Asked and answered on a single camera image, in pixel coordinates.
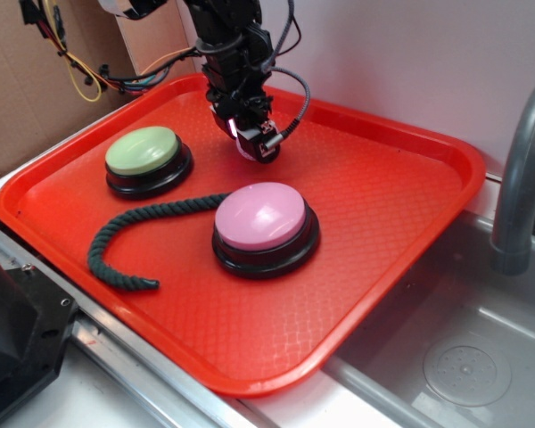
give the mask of stainless steel sink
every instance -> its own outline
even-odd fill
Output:
[[[402,426],[535,427],[535,240],[502,276],[490,232],[462,214],[325,371]]]

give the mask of red tray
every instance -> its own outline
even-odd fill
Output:
[[[151,91],[10,180],[0,219],[111,313],[212,390],[259,396],[313,373],[477,193],[481,156],[468,144],[313,102],[279,158],[244,159],[220,131],[200,75]],[[302,97],[270,89],[286,126]],[[112,196],[104,154],[141,127],[175,130],[192,175],[146,202]],[[95,233],[124,210],[229,192],[261,181],[296,188],[317,213],[321,243],[299,270],[273,280],[232,276],[211,249],[214,213],[155,220],[117,235],[105,260],[160,279],[119,292],[90,275]]]

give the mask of button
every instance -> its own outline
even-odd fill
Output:
[[[299,192],[258,183],[218,207],[212,248],[222,267],[246,278],[280,276],[303,265],[319,244],[319,222]]]
[[[105,154],[106,181],[124,199],[145,199],[182,183],[193,169],[193,156],[179,136],[165,127],[132,131]]]

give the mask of dark green rope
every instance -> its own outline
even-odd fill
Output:
[[[127,290],[129,292],[156,290],[159,288],[159,281],[121,274],[118,270],[109,267],[103,262],[103,254],[113,236],[124,227],[142,221],[155,218],[178,217],[200,211],[214,210],[229,194],[230,193],[219,193],[205,196],[203,198],[153,204],[129,210],[118,215],[107,223],[107,225],[102,227],[97,235],[95,235],[95,238],[89,247],[89,253],[87,254],[89,270],[95,277],[121,290]]]

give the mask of cardboard box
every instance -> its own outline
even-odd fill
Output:
[[[114,16],[96,0],[58,5],[71,52],[94,67],[109,63],[113,74],[134,74]],[[81,74],[75,76],[83,82]],[[36,26],[24,25],[18,2],[0,2],[0,175],[131,99],[107,91],[98,103],[84,101],[53,45]]]
[[[185,27],[174,0],[169,0],[140,21],[118,19],[117,23],[137,73],[143,73],[163,55],[188,47]],[[189,73],[194,73],[192,59],[177,62],[169,78]]]

